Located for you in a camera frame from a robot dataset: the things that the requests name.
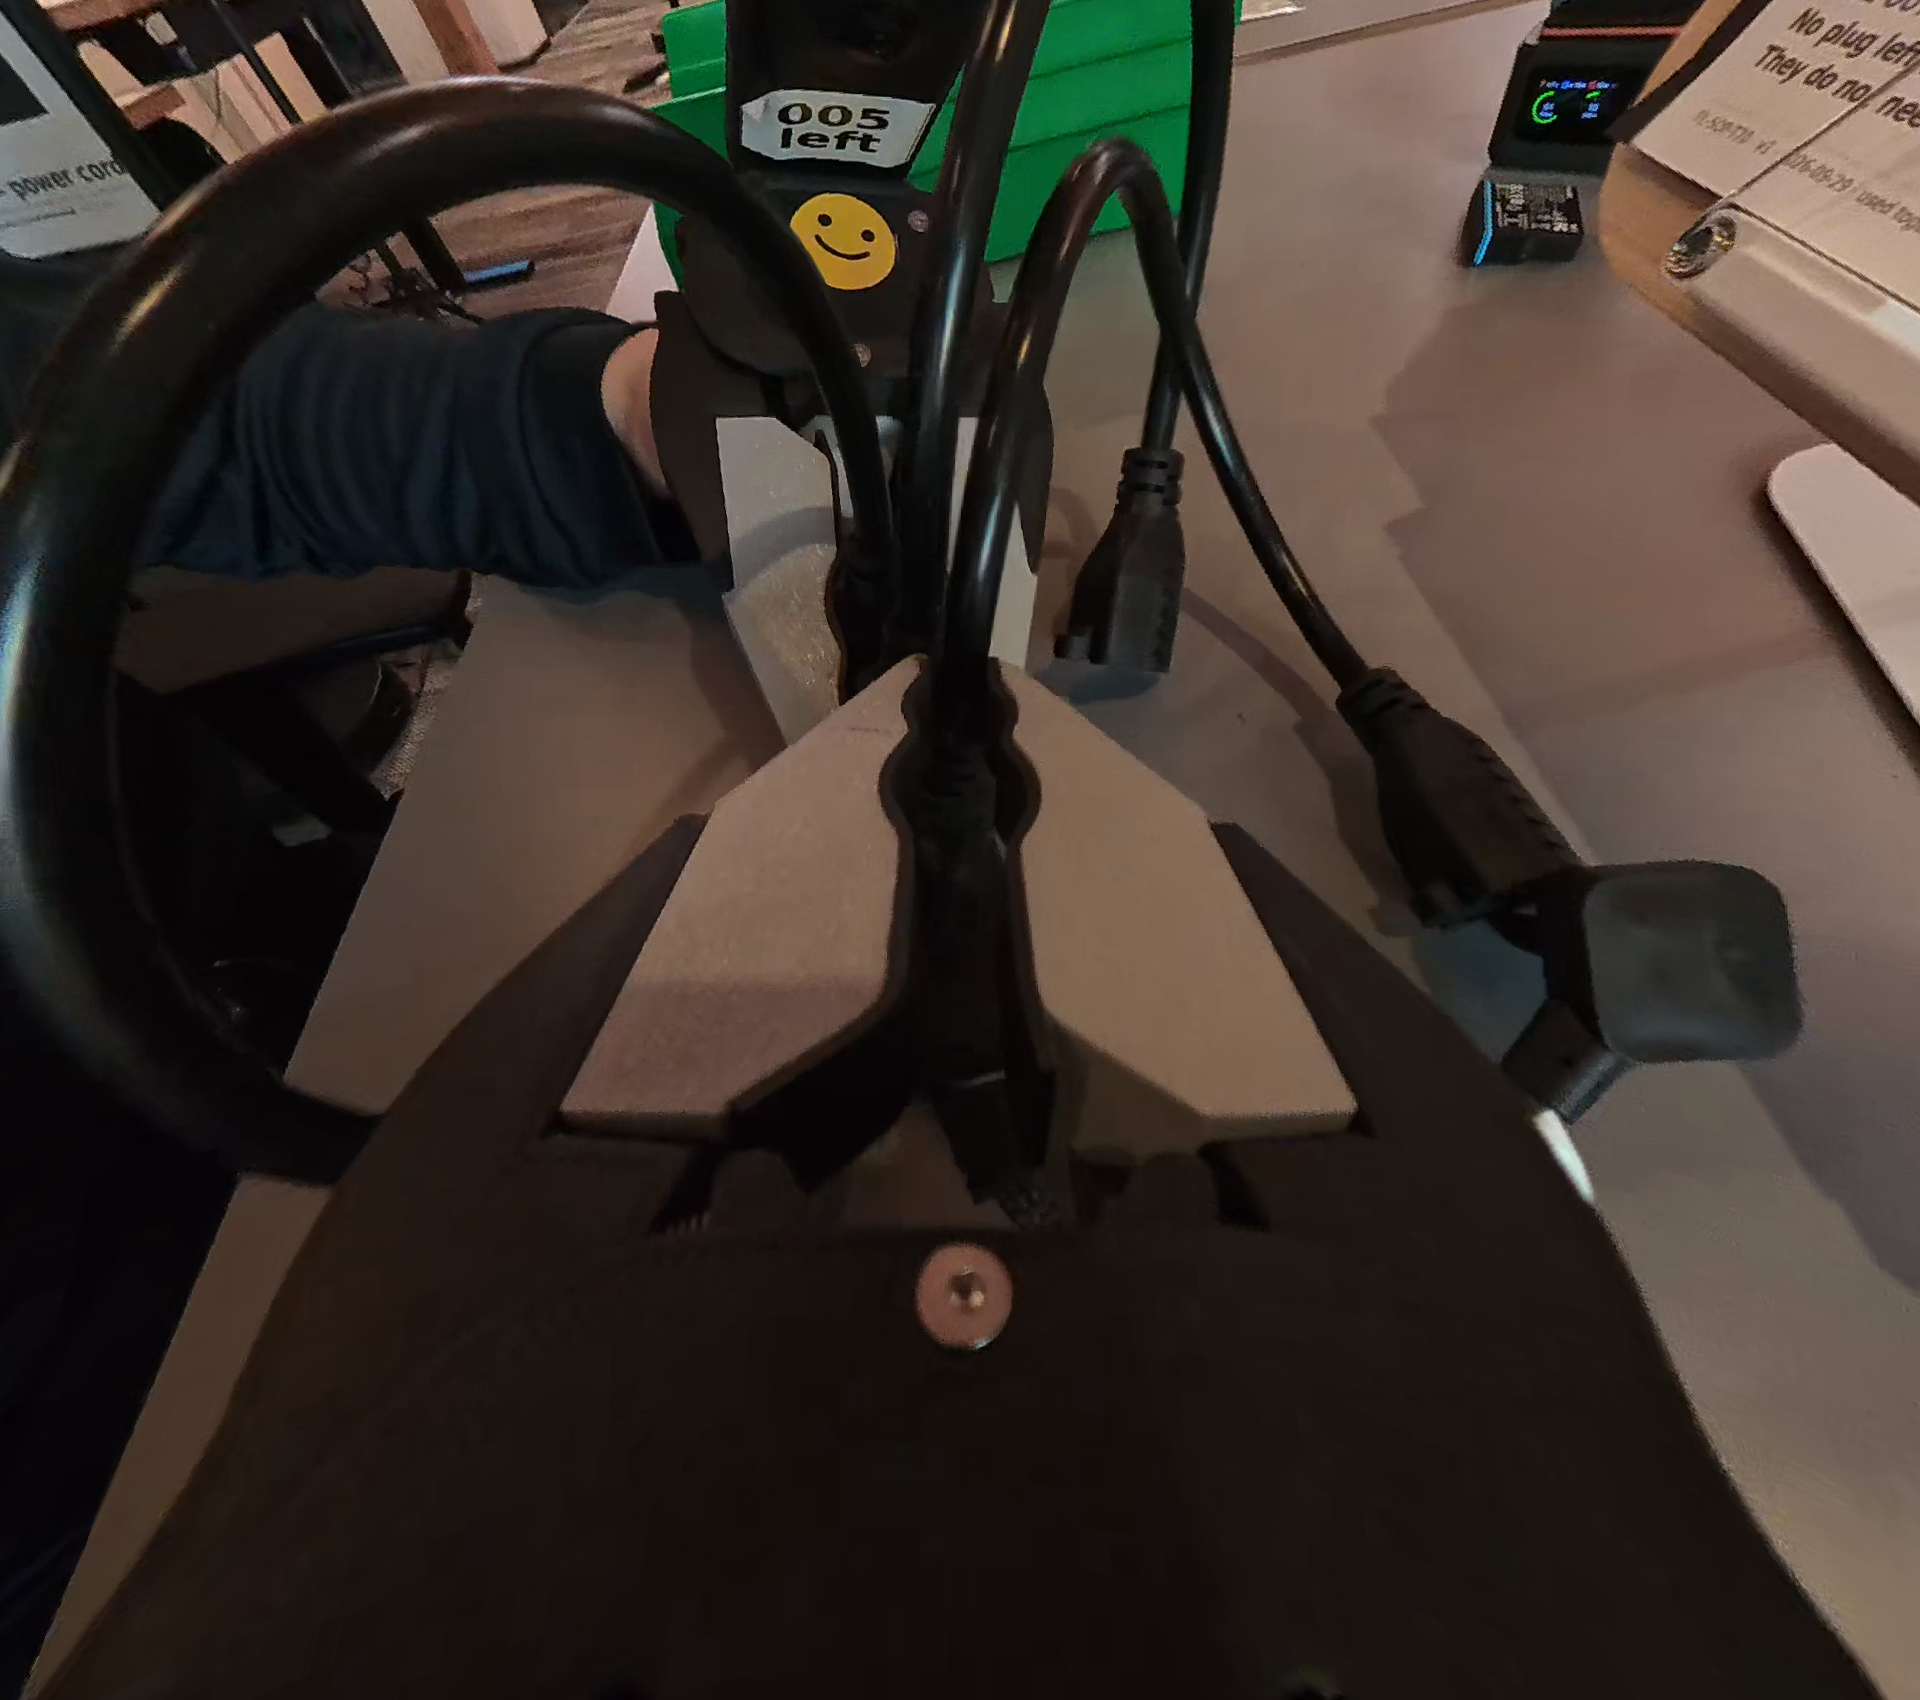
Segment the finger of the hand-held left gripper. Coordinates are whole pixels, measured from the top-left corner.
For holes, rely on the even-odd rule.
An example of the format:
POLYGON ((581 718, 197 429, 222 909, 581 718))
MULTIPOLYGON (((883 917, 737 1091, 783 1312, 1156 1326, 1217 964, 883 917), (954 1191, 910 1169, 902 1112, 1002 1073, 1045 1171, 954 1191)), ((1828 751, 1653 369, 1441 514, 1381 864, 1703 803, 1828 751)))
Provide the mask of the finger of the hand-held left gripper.
POLYGON ((1040 595, 1040 422, 1027 429, 1021 474, 1014 480, 1014 524, 1002 563, 1002 587, 990 635, 990 655, 1027 669, 1040 595))
POLYGON ((728 557, 724 610, 784 744, 840 706, 829 621, 840 511, 835 459, 773 417, 717 422, 728 557))

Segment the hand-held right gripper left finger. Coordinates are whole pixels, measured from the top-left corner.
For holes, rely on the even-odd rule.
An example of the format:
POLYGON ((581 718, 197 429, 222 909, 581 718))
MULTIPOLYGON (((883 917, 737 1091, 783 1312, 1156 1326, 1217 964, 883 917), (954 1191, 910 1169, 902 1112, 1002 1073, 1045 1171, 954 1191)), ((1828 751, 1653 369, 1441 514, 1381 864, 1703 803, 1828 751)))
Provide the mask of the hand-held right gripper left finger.
POLYGON ((901 1120, 862 1053, 901 997, 914 847, 887 799, 920 661, 724 795, 559 1102, 559 1137, 780 1156, 807 1191, 901 1120))

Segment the small black battery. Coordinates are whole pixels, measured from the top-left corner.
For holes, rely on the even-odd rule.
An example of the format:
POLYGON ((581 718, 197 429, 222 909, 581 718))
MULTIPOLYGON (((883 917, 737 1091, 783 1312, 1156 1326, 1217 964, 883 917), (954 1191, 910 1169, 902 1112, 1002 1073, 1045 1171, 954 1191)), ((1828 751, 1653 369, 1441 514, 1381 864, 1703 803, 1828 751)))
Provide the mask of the small black battery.
POLYGON ((1568 265, 1585 243, 1571 178, 1485 174, 1463 218, 1455 258, 1463 269, 1568 265))

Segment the black plug with braided cable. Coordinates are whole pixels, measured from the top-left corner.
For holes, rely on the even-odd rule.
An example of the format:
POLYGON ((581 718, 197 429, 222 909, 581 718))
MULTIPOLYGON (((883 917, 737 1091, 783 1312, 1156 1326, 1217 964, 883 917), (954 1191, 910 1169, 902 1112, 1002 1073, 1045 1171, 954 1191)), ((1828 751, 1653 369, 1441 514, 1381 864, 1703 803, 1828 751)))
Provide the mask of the black plug with braided cable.
POLYGON ((1566 1124, 1633 1069, 1769 1061, 1802 1041, 1789 910, 1747 868, 1575 868, 1519 888, 1496 927, 1545 983, 1500 1073, 1566 1124))

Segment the white flat pad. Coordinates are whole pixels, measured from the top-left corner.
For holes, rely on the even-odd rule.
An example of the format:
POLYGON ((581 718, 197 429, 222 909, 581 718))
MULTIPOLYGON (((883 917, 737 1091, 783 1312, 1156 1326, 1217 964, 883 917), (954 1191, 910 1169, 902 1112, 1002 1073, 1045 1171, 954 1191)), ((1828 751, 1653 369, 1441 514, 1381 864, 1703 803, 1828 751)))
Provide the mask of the white flat pad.
POLYGON ((1837 444, 1782 459, 1766 500, 1918 718, 1918 506, 1837 444))

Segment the black office chair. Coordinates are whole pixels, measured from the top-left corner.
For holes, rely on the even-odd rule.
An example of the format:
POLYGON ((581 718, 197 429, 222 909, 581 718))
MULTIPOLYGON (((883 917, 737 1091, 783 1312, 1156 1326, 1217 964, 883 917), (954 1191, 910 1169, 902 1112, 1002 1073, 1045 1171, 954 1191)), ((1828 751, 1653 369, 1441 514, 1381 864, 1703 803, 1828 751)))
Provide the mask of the black office chair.
POLYGON ((470 639, 471 577, 381 569, 266 584, 176 577, 133 595, 117 669, 181 706, 315 823, 385 838, 396 801, 355 764, 300 687, 346 664, 470 639))

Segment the person's left hand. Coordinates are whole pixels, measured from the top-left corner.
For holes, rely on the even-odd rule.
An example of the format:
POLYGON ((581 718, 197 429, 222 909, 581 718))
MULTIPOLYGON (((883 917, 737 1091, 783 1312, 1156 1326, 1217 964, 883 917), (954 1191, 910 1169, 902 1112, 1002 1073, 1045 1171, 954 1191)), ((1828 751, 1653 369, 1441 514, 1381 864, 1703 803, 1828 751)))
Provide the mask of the person's left hand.
POLYGON ((654 421, 654 369, 658 358, 658 329, 636 326, 608 354, 599 381, 603 414, 611 437, 626 451, 648 495, 669 500, 669 480, 662 470, 658 435, 654 421))

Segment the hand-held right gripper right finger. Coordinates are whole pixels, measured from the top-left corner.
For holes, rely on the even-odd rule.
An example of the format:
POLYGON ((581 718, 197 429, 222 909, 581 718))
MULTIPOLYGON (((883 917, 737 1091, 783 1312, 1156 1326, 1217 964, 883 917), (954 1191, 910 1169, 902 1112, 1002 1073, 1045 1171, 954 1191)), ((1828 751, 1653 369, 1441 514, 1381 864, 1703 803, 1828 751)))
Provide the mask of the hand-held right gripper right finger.
POLYGON ((1204 809, 1027 673, 983 698, 1014 1213, 1069 1213, 1075 1160, 1345 1134, 1354 1090, 1204 809))

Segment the large green plastic bin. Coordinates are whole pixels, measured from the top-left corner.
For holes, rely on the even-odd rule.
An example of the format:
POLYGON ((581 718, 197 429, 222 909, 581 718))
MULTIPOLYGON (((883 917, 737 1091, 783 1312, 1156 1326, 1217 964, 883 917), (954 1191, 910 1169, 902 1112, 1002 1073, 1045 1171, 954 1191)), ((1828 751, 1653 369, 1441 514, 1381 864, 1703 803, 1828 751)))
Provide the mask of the large green plastic bin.
MULTIPOLYGON (((1013 265, 1069 162, 1095 144, 1128 141, 1153 158, 1175 214, 1187 171, 1193 85, 1190 0, 1051 0, 1005 158, 987 265, 1013 265)), ((728 4, 676 8, 662 22, 669 96, 662 119, 711 151, 728 151, 728 4)), ((909 178, 935 193, 958 111, 954 81, 909 178)))

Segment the person's left forearm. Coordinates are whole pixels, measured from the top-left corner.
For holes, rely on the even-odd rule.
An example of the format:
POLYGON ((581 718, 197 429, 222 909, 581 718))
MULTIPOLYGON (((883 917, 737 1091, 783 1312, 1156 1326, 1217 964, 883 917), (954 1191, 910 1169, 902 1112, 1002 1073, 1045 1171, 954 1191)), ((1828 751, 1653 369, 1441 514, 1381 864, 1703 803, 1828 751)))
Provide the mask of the person's left forearm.
POLYGON ((252 584, 416 569, 578 595, 687 565, 684 511, 648 495, 600 404, 636 326, 311 306, 202 411, 142 559, 252 584))

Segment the black and white marker sign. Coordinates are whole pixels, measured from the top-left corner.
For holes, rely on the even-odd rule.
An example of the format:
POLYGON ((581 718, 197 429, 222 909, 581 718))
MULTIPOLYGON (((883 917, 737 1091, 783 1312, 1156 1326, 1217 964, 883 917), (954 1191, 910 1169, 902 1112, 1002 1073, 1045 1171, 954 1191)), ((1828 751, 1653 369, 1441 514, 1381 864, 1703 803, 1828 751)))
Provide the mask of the black and white marker sign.
POLYGON ((39 0, 2 0, 2 254, 138 243, 171 202, 138 133, 39 0))

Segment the black charger case with display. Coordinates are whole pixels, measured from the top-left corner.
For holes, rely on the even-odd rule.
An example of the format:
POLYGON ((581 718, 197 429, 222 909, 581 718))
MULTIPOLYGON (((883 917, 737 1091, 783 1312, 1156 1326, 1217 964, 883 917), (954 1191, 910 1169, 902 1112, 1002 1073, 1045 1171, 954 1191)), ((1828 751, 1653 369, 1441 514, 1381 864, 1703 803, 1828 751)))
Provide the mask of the black charger case with display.
POLYGON ((1706 0, 1549 0, 1486 145, 1496 169, 1601 174, 1612 129, 1706 0))

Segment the instruction sheet board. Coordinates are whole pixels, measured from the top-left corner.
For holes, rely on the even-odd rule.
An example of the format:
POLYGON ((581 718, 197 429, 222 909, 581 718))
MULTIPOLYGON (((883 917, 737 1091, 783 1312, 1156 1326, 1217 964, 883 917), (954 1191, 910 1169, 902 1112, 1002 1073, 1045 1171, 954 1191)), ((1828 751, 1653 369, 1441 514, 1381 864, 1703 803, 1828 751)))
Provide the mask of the instruction sheet board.
POLYGON ((1621 125, 1601 254, 1918 496, 1918 0, 1706 0, 1621 125))

